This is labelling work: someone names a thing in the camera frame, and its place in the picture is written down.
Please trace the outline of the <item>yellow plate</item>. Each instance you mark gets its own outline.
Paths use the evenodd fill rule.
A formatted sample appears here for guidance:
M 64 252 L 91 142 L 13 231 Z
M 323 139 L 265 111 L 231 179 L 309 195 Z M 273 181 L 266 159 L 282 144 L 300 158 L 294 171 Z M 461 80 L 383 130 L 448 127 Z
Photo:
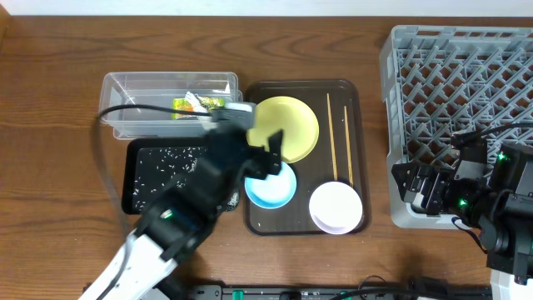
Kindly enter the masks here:
M 267 139 L 283 131 L 281 156 L 285 163 L 295 163 L 312 152 L 320 128 L 316 114 L 303 101 L 289 96 L 269 97 L 257 104 L 254 127 L 247 132 L 251 146 L 268 147 Z

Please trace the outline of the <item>blue bowl with rice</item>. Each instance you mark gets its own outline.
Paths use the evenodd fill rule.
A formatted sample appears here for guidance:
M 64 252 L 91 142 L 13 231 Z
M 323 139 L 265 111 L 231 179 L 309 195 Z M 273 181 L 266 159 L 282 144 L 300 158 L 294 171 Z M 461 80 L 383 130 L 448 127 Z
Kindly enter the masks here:
M 265 179 L 246 177 L 244 189 L 249 200 L 263 209 L 278 209 L 289 203 L 296 193 L 296 174 L 285 162 L 277 175 Z

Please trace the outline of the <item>green orange snack wrapper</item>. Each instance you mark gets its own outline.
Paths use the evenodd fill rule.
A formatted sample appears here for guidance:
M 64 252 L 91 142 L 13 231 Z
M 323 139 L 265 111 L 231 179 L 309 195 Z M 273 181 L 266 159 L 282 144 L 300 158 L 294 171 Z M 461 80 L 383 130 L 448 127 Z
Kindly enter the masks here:
M 220 108 L 225 105 L 225 101 L 223 98 L 203 97 L 203 96 L 197 96 L 197 97 L 200 98 L 202 102 L 202 106 L 207 109 L 205 113 L 210 112 L 212 109 Z M 172 102 L 172 108 L 174 110 L 179 110 L 179 111 L 185 111 L 185 112 L 190 112 L 190 113 L 194 112 L 192 110 L 191 104 L 185 98 L 174 98 Z

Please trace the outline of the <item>white lilac bowl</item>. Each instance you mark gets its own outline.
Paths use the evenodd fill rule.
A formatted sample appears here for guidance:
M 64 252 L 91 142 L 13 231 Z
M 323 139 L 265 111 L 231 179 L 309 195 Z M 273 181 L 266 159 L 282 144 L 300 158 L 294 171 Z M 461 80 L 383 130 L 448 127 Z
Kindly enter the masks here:
M 310 196 L 311 220 L 325 233 L 347 234 L 363 220 L 362 200 L 355 189 L 343 182 L 325 182 Z

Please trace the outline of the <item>white napkin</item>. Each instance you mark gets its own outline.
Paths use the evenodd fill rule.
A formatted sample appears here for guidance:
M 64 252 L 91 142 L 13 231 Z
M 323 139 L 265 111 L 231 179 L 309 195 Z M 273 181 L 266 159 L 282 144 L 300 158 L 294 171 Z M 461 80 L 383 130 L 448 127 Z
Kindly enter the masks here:
M 202 102 L 199 97 L 197 97 L 192 92 L 187 92 L 185 95 L 185 99 L 191 104 L 192 110 L 194 112 L 200 112 L 204 113 L 207 111 L 205 107 L 202 106 Z

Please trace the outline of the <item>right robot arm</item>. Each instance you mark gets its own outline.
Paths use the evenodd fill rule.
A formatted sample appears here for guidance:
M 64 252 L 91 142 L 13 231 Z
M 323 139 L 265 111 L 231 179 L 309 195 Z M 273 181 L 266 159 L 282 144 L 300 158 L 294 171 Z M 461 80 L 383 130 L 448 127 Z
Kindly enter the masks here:
M 392 167 L 400 198 L 420 213 L 449 213 L 487 256 L 494 299 L 532 297 L 532 149 L 504 143 L 489 178 L 486 136 L 505 131 L 455 133 L 454 168 L 418 162 Z

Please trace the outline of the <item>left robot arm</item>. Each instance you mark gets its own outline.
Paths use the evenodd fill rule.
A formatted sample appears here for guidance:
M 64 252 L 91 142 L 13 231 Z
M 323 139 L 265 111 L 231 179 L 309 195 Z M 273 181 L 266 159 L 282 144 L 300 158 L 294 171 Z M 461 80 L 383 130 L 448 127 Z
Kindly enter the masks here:
M 255 147 L 244 130 L 210 131 L 194 170 L 180 177 L 180 187 L 171 180 L 148 203 L 136 228 L 82 298 L 144 298 L 212 234 L 245 178 L 264 179 L 281 171 L 282 139 L 278 131 L 267 139 L 267 147 Z

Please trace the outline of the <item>grey dishwasher rack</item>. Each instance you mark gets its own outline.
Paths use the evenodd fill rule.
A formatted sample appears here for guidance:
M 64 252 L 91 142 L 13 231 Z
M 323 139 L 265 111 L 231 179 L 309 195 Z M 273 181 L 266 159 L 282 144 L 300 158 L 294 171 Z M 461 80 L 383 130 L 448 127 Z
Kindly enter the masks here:
M 453 133 L 532 120 L 529 28 L 396 26 L 380 66 L 388 167 L 453 168 Z

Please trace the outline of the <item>dark brown serving tray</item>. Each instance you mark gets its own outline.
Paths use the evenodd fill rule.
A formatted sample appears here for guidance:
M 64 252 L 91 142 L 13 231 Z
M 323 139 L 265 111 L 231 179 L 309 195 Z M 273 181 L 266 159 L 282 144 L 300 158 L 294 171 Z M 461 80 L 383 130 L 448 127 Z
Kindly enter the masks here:
M 252 84 L 245 99 L 253 103 L 275 96 L 297 98 L 316 114 L 320 135 L 310 154 L 291 165 L 296 174 L 296 193 L 278 209 L 263 209 L 249 199 L 244 204 L 245 224 L 260 236 L 320 235 L 324 232 L 311 220 L 309 200 L 323 183 L 334 180 L 328 128 L 326 94 L 330 93 L 338 180 L 349 184 L 346 163 L 346 139 L 343 107 L 347 106 L 351 139 L 354 189 L 362 200 L 363 220 L 351 233 L 364 231 L 371 223 L 371 199 L 368 187 L 364 137 L 358 91 L 347 80 L 263 81 Z

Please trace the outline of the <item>pile of rice scraps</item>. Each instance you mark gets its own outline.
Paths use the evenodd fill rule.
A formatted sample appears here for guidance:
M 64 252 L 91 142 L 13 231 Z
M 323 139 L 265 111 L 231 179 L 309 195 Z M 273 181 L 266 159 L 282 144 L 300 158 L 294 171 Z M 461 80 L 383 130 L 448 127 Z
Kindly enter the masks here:
M 197 159 L 206 152 L 204 147 L 147 147 L 137 153 L 132 171 L 132 211 L 140 213 L 148 203 L 169 183 L 177 188 L 185 185 L 185 176 L 191 173 Z

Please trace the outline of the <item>black plastic bin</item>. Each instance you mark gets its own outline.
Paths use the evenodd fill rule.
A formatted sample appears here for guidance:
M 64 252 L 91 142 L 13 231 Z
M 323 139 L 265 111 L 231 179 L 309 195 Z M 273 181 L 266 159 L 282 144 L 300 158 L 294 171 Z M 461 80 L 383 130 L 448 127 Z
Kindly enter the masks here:
M 127 147 L 122 186 L 122 210 L 129 215 L 141 213 L 161 193 L 180 200 L 197 197 L 187 180 L 197 160 L 212 150 L 202 137 L 138 138 Z

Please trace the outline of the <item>clear plastic bin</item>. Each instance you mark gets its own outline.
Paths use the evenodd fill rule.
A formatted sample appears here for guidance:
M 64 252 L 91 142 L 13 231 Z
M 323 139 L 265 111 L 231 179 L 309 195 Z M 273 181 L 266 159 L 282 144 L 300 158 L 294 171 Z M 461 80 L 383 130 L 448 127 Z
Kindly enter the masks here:
M 223 98 L 225 104 L 240 102 L 238 77 L 233 72 L 110 72 L 102 83 L 101 111 L 126 104 L 172 108 L 174 98 L 187 92 L 197 96 Z M 212 129 L 208 117 L 184 116 L 144 108 L 110 112 L 102 122 L 113 127 L 119 140 L 136 138 L 199 137 Z

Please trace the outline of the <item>black equipment rail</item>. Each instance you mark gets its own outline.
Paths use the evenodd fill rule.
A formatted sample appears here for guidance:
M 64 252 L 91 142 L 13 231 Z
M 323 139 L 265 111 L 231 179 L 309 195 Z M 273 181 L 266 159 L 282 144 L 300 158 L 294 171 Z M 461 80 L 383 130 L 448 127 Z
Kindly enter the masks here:
M 371 275 L 348 287 L 268 287 L 225 286 L 221 283 L 196 285 L 189 289 L 188 300 L 327 300 L 355 290 L 371 288 L 405 288 L 416 292 L 439 293 L 463 300 L 491 300 L 491 288 L 483 285 L 451 285 L 442 279 L 410 277 L 405 283 L 388 282 Z

